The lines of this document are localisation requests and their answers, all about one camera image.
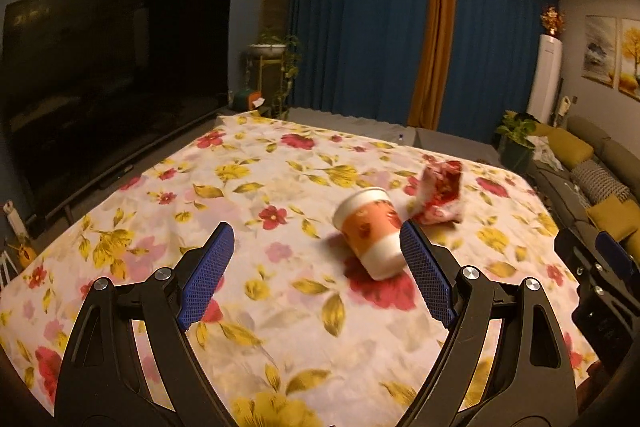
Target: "white planter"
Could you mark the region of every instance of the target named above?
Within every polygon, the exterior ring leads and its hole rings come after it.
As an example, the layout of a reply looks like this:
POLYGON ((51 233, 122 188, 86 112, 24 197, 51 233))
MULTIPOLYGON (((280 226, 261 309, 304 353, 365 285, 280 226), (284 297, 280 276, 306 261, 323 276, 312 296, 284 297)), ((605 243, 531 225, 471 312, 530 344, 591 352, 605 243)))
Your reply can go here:
POLYGON ((278 58, 287 49, 286 44, 250 44, 249 52, 254 57, 278 58))

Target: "yellow tree painting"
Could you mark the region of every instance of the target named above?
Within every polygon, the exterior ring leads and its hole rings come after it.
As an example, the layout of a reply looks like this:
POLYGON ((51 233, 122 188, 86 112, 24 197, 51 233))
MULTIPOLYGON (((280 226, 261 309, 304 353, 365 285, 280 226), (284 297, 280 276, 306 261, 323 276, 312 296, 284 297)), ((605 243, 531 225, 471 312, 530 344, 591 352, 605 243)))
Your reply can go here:
POLYGON ((640 100, 640 22, 622 19, 621 53, 618 90, 640 100))

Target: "yellow cushion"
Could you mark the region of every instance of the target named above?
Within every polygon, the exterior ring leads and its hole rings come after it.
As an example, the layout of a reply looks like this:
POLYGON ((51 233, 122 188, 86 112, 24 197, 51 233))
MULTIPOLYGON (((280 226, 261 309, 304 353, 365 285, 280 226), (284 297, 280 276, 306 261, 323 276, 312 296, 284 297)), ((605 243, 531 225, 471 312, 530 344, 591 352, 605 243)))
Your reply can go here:
POLYGON ((634 222, 634 213, 625 207, 615 194, 602 203, 587 208, 587 216, 598 230, 609 232, 614 240, 620 242, 638 229, 634 222))
POLYGON ((640 230, 632 233, 624 242, 623 247, 636 263, 640 263, 640 230))
POLYGON ((549 147, 560 163, 572 170, 593 156, 593 147, 566 129, 556 127, 548 134, 549 147))
POLYGON ((530 133, 531 136, 549 136, 549 133, 553 131, 553 127, 546 123, 536 122, 536 130, 530 133))
POLYGON ((640 229, 640 206, 634 200, 626 200, 622 203, 622 206, 625 209, 625 213, 631 216, 633 222, 638 225, 638 229, 640 229))

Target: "orange curtain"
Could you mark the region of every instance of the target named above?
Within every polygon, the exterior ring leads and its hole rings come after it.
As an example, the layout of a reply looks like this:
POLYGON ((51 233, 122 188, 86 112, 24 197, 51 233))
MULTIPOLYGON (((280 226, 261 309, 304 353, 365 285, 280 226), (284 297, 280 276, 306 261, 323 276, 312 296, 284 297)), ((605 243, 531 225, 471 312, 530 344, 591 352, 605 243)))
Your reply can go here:
POLYGON ((408 125, 435 130, 449 72, 456 0, 429 0, 420 69, 408 125))

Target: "painting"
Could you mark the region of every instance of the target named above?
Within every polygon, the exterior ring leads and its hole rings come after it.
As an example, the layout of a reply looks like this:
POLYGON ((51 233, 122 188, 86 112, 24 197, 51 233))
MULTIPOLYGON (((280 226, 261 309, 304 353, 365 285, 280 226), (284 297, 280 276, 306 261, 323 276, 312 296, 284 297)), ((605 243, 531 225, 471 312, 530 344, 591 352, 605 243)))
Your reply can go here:
POLYGON ((582 76, 613 87, 616 74, 616 20, 613 17, 587 15, 587 47, 582 76))
POLYGON ((640 100, 640 21, 622 19, 622 55, 618 90, 640 100))

